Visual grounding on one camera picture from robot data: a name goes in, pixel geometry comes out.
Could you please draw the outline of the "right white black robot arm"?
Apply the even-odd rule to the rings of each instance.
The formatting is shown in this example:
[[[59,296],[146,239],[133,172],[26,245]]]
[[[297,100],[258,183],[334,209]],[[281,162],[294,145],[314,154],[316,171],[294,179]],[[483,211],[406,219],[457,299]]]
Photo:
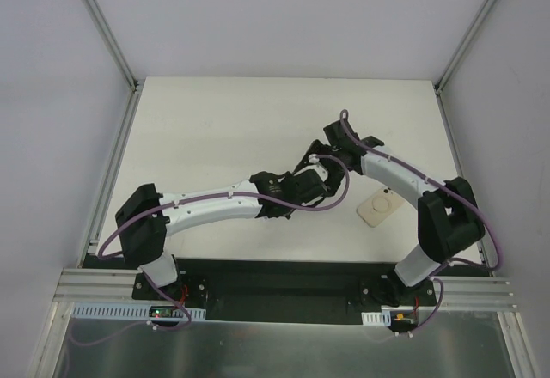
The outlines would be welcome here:
[[[313,158],[327,170],[325,182],[311,173],[298,179],[306,184],[307,193],[315,198],[332,196],[345,174],[355,172],[379,181],[417,211],[418,244],[395,264],[381,286],[392,302],[410,302],[418,293],[418,284],[486,235],[467,180],[432,179],[396,157],[382,140],[373,136],[361,139],[346,118],[326,126],[324,132],[328,143],[312,142],[294,171],[301,175]]]

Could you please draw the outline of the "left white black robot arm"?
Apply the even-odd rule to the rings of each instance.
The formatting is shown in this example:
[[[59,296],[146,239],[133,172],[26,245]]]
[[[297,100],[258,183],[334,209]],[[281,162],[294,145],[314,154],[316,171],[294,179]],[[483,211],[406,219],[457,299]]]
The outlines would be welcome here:
[[[169,236],[229,219],[324,211],[323,201],[336,197],[342,202],[349,185],[347,169],[330,155],[311,155],[293,173],[259,172],[219,191],[160,193],[154,184],[143,184],[117,211],[114,235],[125,263],[142,271],[162,299],[171,300],[182,281],[175,259],[165,250]]]

